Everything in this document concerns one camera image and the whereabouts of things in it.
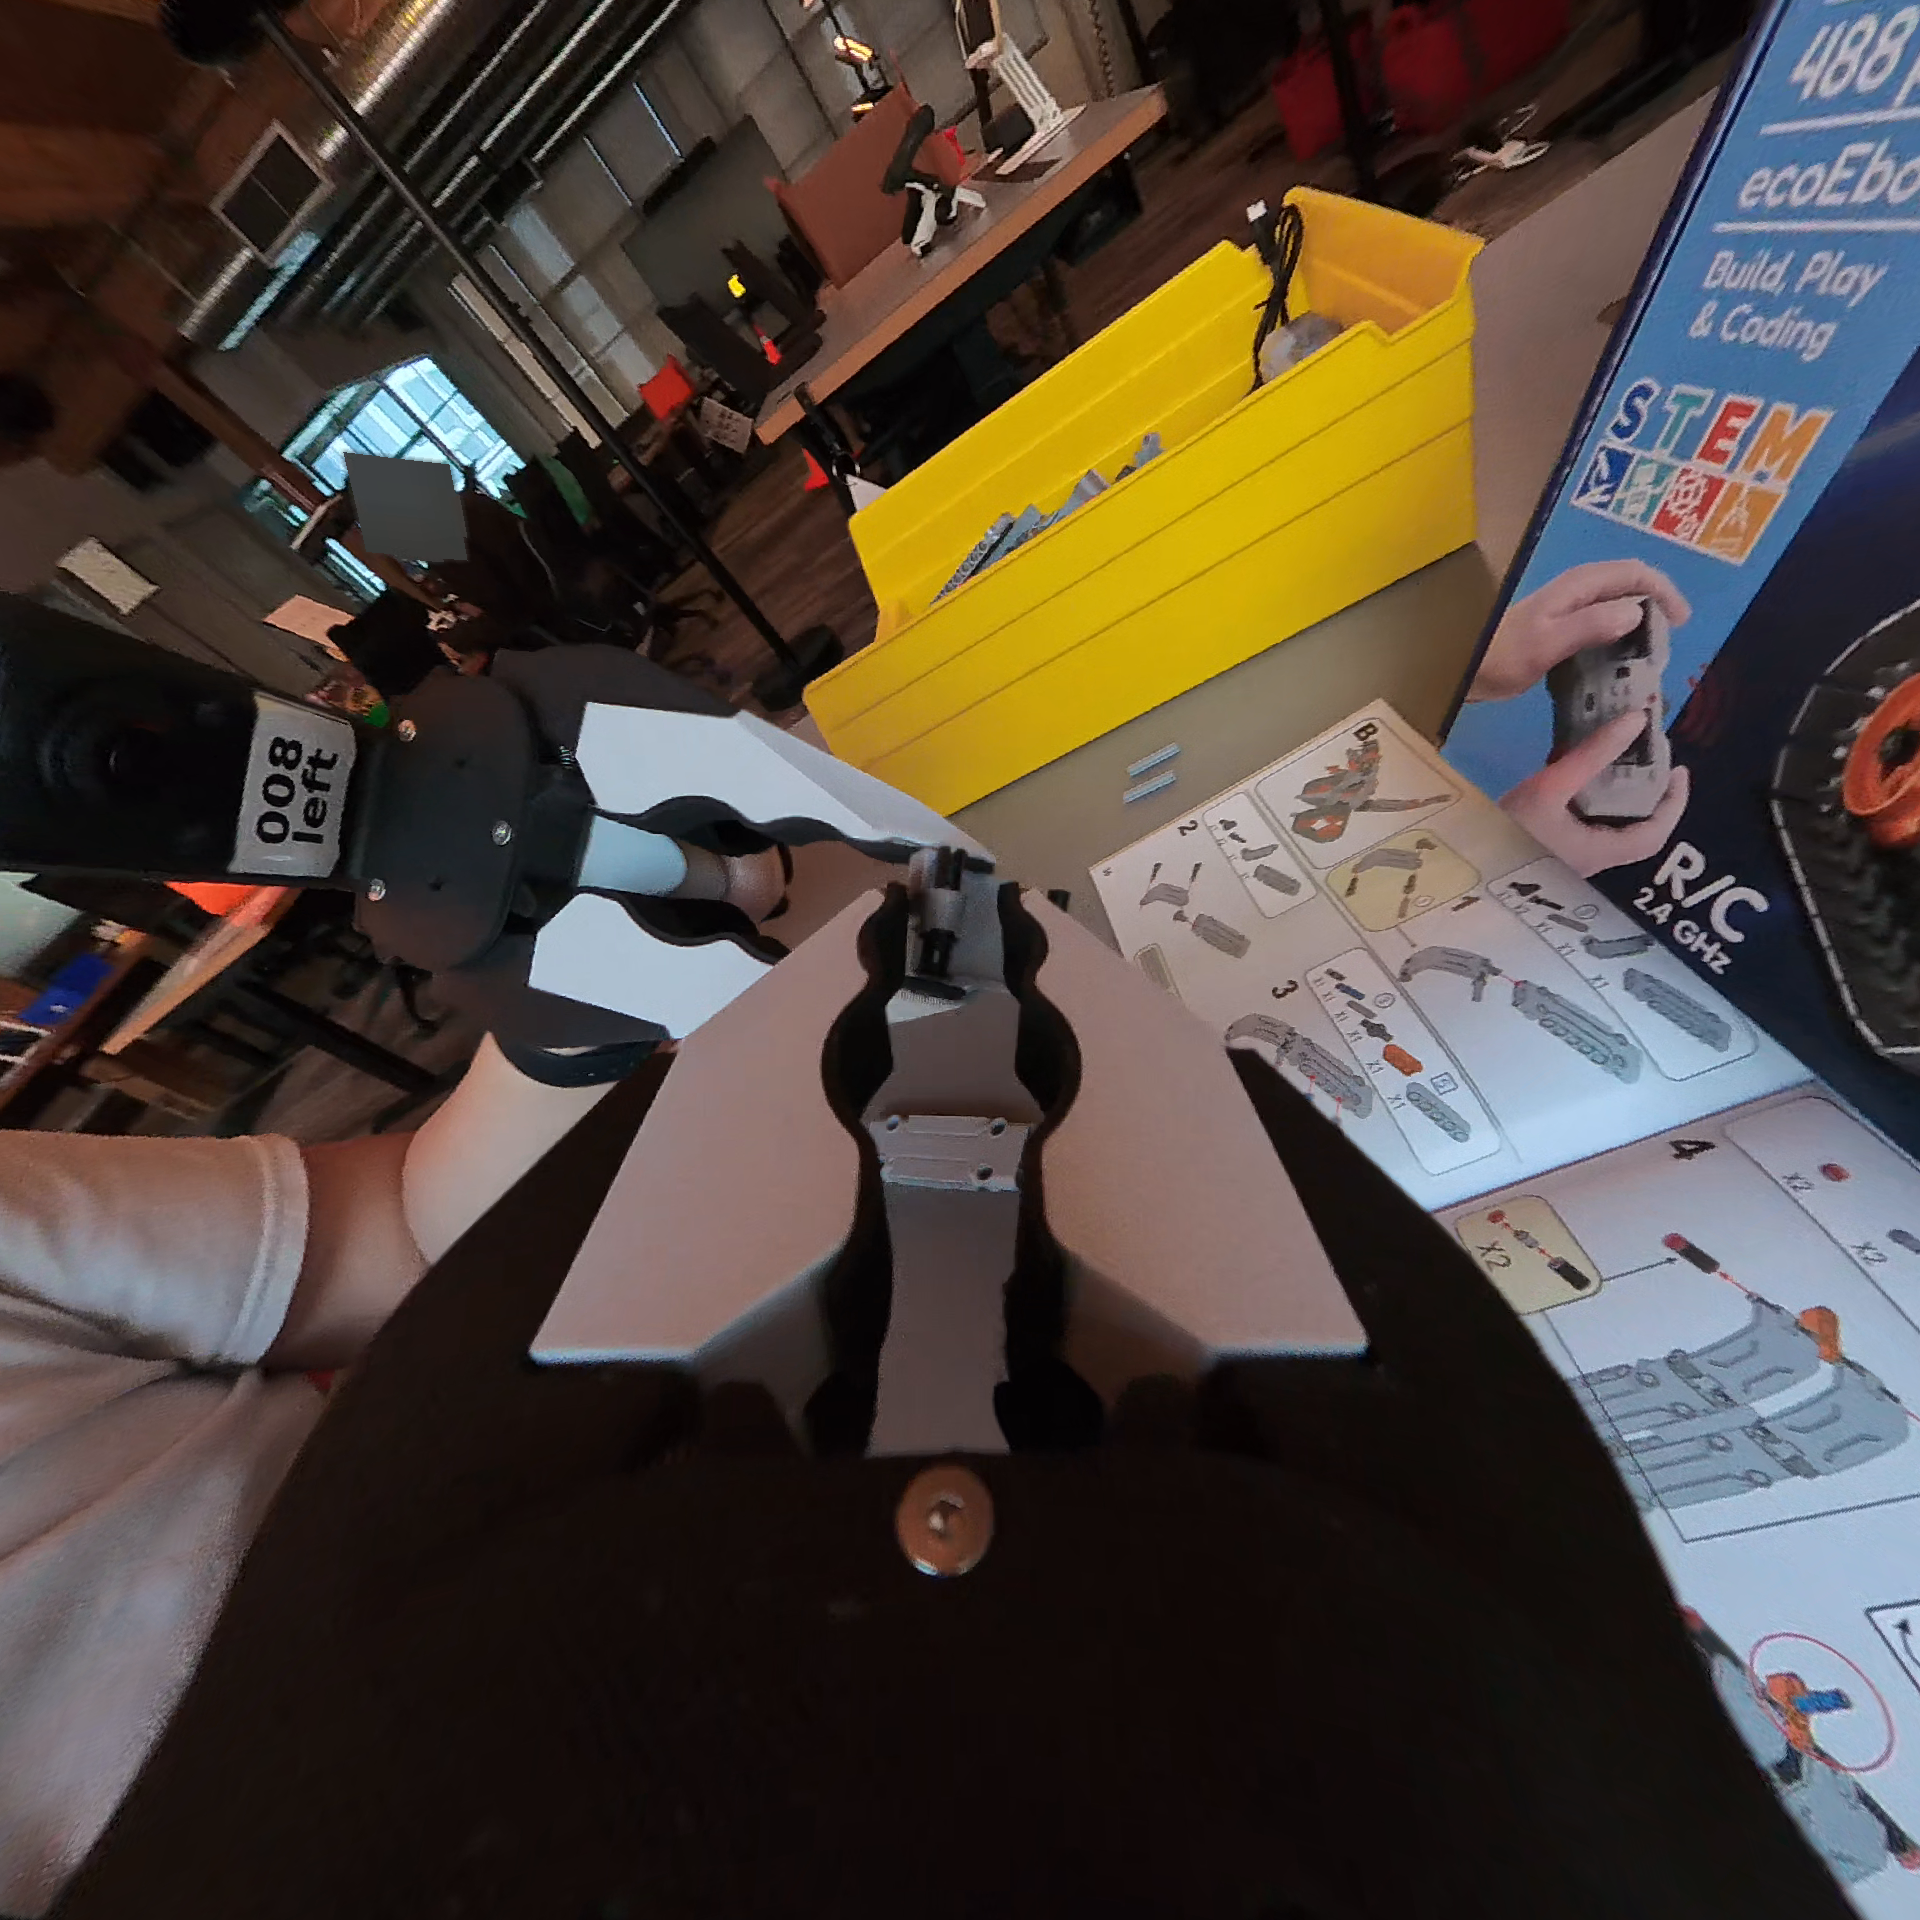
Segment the black connector pin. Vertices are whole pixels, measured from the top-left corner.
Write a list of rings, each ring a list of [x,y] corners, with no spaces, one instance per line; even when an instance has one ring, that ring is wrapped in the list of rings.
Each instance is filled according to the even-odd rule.
[[[990,880],[996,863],[960,847],[918,849],[905,867],[908,917],[903,987],[930,1002],[964,1002],[952,956],[969,919],[969,884]]]

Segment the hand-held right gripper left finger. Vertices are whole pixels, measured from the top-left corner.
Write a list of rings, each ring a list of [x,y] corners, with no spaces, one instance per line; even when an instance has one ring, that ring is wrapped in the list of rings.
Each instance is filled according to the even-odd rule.
[[[869,1450],[896,1261],[865,1116],[905,945],[905,890],[863,893],[679,1044],[530,1360],[757,1385],[814,1452]]]

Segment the brown panel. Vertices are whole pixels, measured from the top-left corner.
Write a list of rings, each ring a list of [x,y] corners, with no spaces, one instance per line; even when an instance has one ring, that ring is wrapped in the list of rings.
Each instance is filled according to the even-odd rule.
[[[918,113],[921,104],[908,88],[890,88],[799,180],[762,180],[830,288],[845,288],[903,243],[909,196],[889,196],[881,179]]]

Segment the white wall notice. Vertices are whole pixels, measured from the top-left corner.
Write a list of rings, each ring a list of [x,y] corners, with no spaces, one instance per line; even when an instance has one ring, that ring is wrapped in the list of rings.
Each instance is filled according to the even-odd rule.
[[[152,602],[159,586],[114,554],[97,538],[84,538],[57,561],[61,575],[106,604],[118,617],[130,617]]]

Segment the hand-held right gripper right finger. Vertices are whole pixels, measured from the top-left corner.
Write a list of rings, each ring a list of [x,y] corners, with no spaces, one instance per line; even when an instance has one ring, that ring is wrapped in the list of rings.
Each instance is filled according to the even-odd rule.
[[[1058,905],[996,896],[1013,1072],[1031,1099],[996,1423],[1009,1450],[1090,1450],[1138,1384],[1368,1349],[1246,1056]]]

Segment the white stand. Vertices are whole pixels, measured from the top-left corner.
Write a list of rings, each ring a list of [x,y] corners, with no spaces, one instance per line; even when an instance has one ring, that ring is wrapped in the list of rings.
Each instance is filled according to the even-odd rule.
[[[952,2],[957,56],[973,84],[983,154],[1013,177],[1054,147],[1078,108],[1063,108],[1005,28],[999,2]]]

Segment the pile of grey building parts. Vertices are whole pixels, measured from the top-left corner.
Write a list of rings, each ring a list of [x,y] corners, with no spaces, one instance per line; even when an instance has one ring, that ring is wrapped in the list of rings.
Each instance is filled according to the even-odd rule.
[[[1112,492],[1117,483],[1127,481],[1129,476],[1138,474],[1148,465],[1157,463],[1162,453],[1160,432],[1142,434],[1134,457],[1124,463],[1112,476],[1106,476],[1096,469],[1086,471],[1063,499],[1063,503],[1054,511],[1044,511],[1036,503],[1022,507],[1013,514],[1001,514],[996,522],[983,532],[980,540],[966,551],[966,556],[957,563],[948,580],[932,595],[932,602],[938,604],[948,595],[969,586],[977,575],[996,564],[999,561],[1009,559],[1016,554],[1020,547],[1033,543],[1052,525],[1068,522],[1082,507],[1100,501],[1103,495]]]

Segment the grey rectangular building block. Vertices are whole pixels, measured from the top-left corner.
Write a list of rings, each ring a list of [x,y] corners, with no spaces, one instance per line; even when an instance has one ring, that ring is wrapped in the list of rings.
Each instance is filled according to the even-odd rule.
[[[1016,1002],[991,984],[941,1010],[905,995],[886,1039],[893,1067],[863,1111],[893,1251],[869,1455],[1002,1452],[1001,1291],[1039,1117],[1015,1066]]]

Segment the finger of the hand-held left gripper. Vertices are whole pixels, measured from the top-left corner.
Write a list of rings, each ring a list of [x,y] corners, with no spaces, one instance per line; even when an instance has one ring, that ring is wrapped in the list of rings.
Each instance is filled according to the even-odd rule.
[[[786,956],[732,904],[576,893],[533,937],[516,1043],[684,1041]]]
[[[970,874],[993,872],[991,853],[925,803],[745,711],[588,705],[570,760],[589,793],[580,891],[668,896],[725,828],[890,864],[956,850]]]

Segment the white instruction booklet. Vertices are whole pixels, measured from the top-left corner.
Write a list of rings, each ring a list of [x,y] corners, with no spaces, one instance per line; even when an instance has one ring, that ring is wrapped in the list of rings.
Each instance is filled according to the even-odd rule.
[[[1914,1165],[1384,705],[1088,875],[1521,1319],[1782,1812],[1914,1915]]]

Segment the office desk with wooden edge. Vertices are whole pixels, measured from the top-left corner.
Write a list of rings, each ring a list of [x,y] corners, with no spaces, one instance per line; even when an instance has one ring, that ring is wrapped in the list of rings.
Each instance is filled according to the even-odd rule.
[[[801,393],[826,400],[945,304],[980,293],[991,267],[1122,160],[1165,109],[1162,84],[1088,104],[1041,155],[1039,179],[983,185],[985,209],[966,209],[925,259],[893,243],[845,288],[826,290],[822,343],[770,391],[759,407],[753,440],[772,447],[801,427]]]
[[[309,1064],[381,1092],[373,1130],[393,1130],[444,1095],[434,1067],[346,1025],[350,1010],[401,1012],[413,1041],[440,1020],[421,1005],[424,975],[377,956],[336,896],[238,887],[225,911],[207,890],[127,887],[151,928],[97,945],[101,975],[73,995],[4,984],[6,1131],[124,1136],[159,1116],[245,1135]]]

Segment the deep yellow parts bin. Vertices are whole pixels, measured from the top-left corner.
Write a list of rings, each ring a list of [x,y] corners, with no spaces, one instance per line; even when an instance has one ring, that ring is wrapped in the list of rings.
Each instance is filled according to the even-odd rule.
[[[1281,205],[1287,313],[1341,323],[1326,351],[1260,387],[1274,276],[1215,245],[853,514],[874,639],[806,690],[840,761],[956,815],[1473,543],[1482,240]],[[932,602],[996,516],[1148,432],[1157,463]]]

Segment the blue robot kit box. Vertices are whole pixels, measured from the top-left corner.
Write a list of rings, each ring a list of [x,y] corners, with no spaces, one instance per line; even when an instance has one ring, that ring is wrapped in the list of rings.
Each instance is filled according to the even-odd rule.
[[[1914,1155],[1917,4],[1762,4],[1526,522],[1453,767],[1687,1067],[1759,1029]]]

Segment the black and white device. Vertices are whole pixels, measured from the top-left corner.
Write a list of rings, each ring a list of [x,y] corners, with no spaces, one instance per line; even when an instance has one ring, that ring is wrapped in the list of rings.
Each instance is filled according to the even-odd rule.
[[[937,131],[935,122],[927,106],[911,113],[879,179],[881,194],[903,196],[901,243],[914,259],[935,249],[962,209],[985,210],[985,199],[970,185],[948,183],[921,162],[921,149]]]

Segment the black pole stand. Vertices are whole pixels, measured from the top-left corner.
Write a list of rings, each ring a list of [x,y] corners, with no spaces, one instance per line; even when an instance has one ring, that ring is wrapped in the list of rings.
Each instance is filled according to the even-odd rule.
[[[706,535],[670,503],[668,495],[646,471],[640,456],[620,436],[616,420],[607,417],[565,368],[557,354],[538,337],[537,324],[527,319],[524,307],[494,285],[485,266],[470,255],[458,234],[446,226],[436,204],[415,185],[401,157],[370,128],[366,117],[352,108],[340,84],[322,73],[320,65],[314,65],[314,59],[296,47],[295,32],[284,23],[286,18],[286,7],[254,7],[254,23],[262,42],[273,49],[298,83],[337,119],[342,131],[367,155],[398,202],[413,215],[422,234],[446,255],[452,267],[469,280],[495,323],[508,330],[509,337],[533,357],[538,371],[556,387],[557,396],[561,396],[565,403],[596,429],[604,451],[648,501],[662,529],[668,529],[671,538],[685,547],[685,551],[711,577],[719,595],[725,595],[726,602],[746,620],[772,658],[772,665],[753,682],[757,705],[767,713],[792,713],[801,708],[809,687],[845,656],[833,628],[810,624],[804,626],[798,639],[781,635],[780,626],[765,616],[745,584],[741,584],[733,569],[721,563]]]

